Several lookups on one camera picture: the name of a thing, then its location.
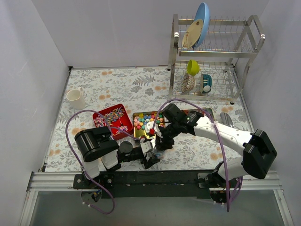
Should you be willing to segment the clear glass jar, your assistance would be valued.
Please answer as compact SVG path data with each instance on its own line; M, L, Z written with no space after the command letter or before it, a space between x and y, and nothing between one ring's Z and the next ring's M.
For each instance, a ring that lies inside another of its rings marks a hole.
M154 149L150 152L152 154L153 157L161 159L164 157L165 154L165 150L163 151L158 151L157 149Z

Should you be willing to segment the red tin of swirl lollipops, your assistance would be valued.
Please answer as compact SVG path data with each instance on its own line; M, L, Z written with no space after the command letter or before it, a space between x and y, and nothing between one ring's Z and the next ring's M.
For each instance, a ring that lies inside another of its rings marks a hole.
M115 140L125 138L127 137L127 134L119 131L118 129L114 129L114 127L119 128L130 135L134 133L134 127L126 113L125 107L122 104L111 106L99 111L99 113L107 120L112 131L112 136Z

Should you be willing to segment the metal scoop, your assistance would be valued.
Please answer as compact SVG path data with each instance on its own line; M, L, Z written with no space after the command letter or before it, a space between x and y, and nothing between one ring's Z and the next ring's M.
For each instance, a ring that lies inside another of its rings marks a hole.
M223 125L234 128L234 123L228 113L222 112L220 113L220 117Z

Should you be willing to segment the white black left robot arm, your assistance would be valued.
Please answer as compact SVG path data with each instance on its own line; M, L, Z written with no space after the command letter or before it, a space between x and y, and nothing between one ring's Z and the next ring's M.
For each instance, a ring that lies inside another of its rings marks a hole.
M113 139L108 127L86 129L75 135L77 148L80 151L82 179L84 185L96 188L100 181L99 163L101 161L107 172L115 172L121 164L139 160L145 169L160 162L159 158L148 155L154 151L154 139L138 141L138 146Z

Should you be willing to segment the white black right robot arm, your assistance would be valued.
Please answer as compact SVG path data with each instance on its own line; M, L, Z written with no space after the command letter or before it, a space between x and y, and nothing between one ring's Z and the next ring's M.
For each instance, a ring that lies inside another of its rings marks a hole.
M211 121L199 111L191 110L186 113L175 104L169 104L162 114L169 124L166 127L153 127L158 150L172 148L174 138L183 133L222 142L240 155L229 162L223 160L202 180L211 186L223 187L230 180L245 175L264 179L277 156L271 140L263 130L258 129L252 133L231 128Z

